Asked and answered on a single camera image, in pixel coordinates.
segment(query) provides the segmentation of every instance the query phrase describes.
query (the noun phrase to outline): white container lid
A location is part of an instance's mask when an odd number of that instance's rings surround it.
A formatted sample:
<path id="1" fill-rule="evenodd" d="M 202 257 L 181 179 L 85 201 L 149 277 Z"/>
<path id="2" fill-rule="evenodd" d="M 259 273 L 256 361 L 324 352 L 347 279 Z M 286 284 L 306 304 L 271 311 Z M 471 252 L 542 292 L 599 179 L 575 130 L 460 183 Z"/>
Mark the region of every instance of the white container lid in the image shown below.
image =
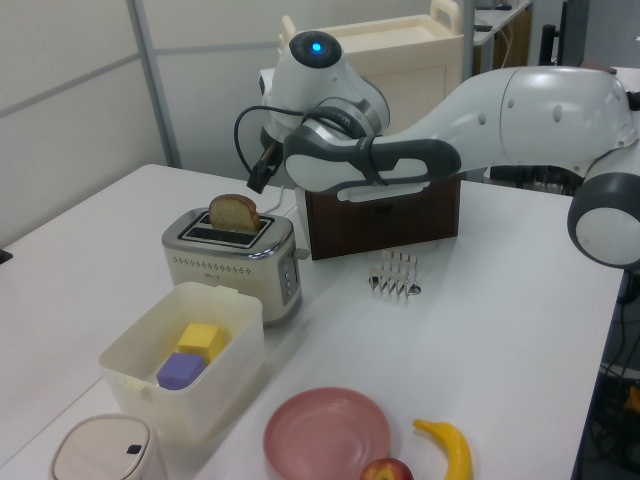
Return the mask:
<path id="1" fill-rule="evenodd" d="M 150 442 L 149 428 L 138 419 L 122 415 L 92 417 L 76 425 L 63 440 L 51 464 L 51 479 L 140 478 L 148 463 L 143 457 Z"/>

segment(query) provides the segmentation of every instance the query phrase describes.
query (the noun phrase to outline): dark wooden box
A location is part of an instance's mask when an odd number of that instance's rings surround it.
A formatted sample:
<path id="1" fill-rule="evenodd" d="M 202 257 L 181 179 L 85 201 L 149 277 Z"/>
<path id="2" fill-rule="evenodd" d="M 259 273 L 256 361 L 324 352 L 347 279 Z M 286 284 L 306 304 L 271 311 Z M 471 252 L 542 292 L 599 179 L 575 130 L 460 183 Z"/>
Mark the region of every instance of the dark wooden box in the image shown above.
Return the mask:
<path id="1" fill-rule="evenodd" d="M 304 192 L 304 201 L 298 201 L 298 208 L 306 210 L 311 258 L 320 260 L 455 237 L 460 181 L 461 176 L 456 176 L 432 183 L 413 195 L 363 203 Z"/>

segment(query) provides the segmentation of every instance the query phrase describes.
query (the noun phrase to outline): banana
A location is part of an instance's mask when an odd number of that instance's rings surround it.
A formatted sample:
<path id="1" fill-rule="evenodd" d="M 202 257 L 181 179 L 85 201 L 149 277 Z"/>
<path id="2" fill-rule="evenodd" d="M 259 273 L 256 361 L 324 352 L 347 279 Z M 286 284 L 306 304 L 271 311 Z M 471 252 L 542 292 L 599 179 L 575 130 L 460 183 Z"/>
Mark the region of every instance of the banana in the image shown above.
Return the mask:
<path id="1" fill-rule="evenodd" d="M 420 419 L 414 420 L 413 426 L 431 434 L 446 451 L 449 468 L 444 480 L 471 480 L 471 450 L 460 430 L 447 422 L 433 423 Z"/>

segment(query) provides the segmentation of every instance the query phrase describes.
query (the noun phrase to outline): table surface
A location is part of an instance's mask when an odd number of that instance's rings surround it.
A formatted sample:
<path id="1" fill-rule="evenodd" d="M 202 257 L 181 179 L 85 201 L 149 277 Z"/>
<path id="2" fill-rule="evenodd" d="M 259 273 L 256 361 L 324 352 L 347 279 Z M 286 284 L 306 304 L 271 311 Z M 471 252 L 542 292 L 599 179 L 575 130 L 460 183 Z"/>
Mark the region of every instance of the table surface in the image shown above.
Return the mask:
<path id="1" fill-rule="evenodd" d="M 101 378 L 97 355 L 173 288 L 164 230 L 229 190 L 260 211 L 280 196 L 146 166 L 6 248 L 14 258 L 0 265 L 0 465 Z M 294 205 L 285 191 L 274 213 Z"/>
<path id="2" fill-rule="evenodd" d="M 45 478 L 76 423 L 119 410 L 97 359 L 171 289 L 162 232 L 233 191 L 247 193 L 243 182 L 144 167 L 7 249 L 15 258 L 0 266 L 9 313 L 0 348 L 16 367 L 0 371 L 0 479 Z M 263 211 L 277 196 L 253 198 Z M 285 191 L 278 212 L 300 245 L 294 204 Z M 271 478 L 262 454 L 270 415 L 296 393 L 342 386 L 378 403 L 391 455 L 416 478 L 442 478 L 447 466 L 413 431 L 424 418 L 463 431 L 476 480 L 568 479 L 621 277 L 575 249 L 569 204 L 463 182 L 459 235 L 396 249 L 418 258 L 422 293 L 409 299 L 369 288 L 380 252 L 301 261 L 300 310 L 265 332 L 265 383 L 210 442 L 161 436 L 169 478 Z"/>
<path id="3" fill-rule="evenodd" d="M 476 10 L 476 25 L 491 25 L 489 32 L 474 32 L 473 45 L 479 47 L 486 43 L 498 30 L 509 23 L 516 15 L 533 3 L 533 0 L 517 0 L 511 10 Z"/>

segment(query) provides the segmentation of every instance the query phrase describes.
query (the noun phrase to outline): toaster slot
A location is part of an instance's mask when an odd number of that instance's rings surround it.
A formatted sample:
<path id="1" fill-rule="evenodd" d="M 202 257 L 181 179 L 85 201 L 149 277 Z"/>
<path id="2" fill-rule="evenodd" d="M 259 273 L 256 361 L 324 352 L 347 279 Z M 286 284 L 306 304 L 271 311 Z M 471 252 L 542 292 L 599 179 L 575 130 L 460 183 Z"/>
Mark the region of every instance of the toaster slot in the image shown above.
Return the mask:
<path id="1" fill-rule="evenodd" d="M 213 228 L 195 227 L 189 230 L 187 238 L 197 238 L 212 242 L 232 243 L 234 245 L 249 245 L 253 242 L 255 235 L 250 233 L 229 232 L 226 230 L 215 230 Z"/>
<path id="2" fill-rule="evenodd" d="M 257 234 L 218 230 L 209 223 L 209 212 L 204 211 L 184 232 L 179 235 L 181 240 L 211 243 L 230 247 L 249 248 L 269 228 L 273 219 L 260 217 L 260 231 Z"/>

